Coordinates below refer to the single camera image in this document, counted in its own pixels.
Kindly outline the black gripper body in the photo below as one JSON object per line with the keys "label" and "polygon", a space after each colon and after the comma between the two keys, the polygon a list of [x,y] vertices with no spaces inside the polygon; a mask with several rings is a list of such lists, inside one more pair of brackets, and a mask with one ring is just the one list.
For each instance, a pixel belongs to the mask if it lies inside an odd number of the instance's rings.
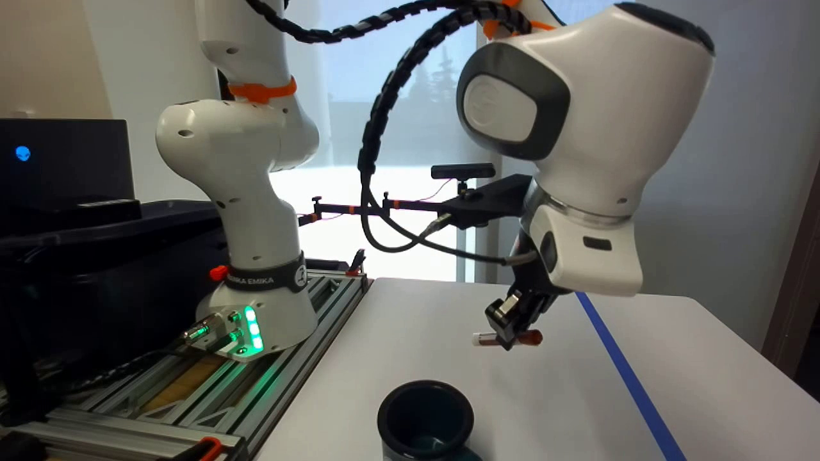
{"label": "black gripper body", "polygon": [[485,316],[499,334],[516,334],[531,331],[531,324],[563,295],[556,286],[542,255],[531,255],[513,265],[513,283],[506,296],[495,299]]}

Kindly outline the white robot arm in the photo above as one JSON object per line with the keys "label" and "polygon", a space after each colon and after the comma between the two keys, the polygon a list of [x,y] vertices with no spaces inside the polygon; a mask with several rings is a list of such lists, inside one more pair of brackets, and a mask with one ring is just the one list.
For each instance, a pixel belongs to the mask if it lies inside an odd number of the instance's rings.
{"label": "white robot arm", "polygon": [[156,149],[215,204],[229,268],[185,332],[196,348],[255,360],[303,342],[319,315],[293,204],[270,177],[319,149],[298,103],[284,41],[338,44],[440,10],[401,55],[371,103],[360,182],[374,177],[401,87],[452,32],[479,23],[488,41],[467,59],[457,114],[481,149],[536,165],[521,220],[511,295],[488,307],[495,341],[513,346],[563,291],[632,295],[644,283],[632,211],[650,173],[686,131],[714,64],[699,24],[644,3],[616,3],[561,23],[545,0],[408,0],[321,30],[284,17],[284,0],[196,0],[205,59],[229,80],[222,100],[170,105]]}

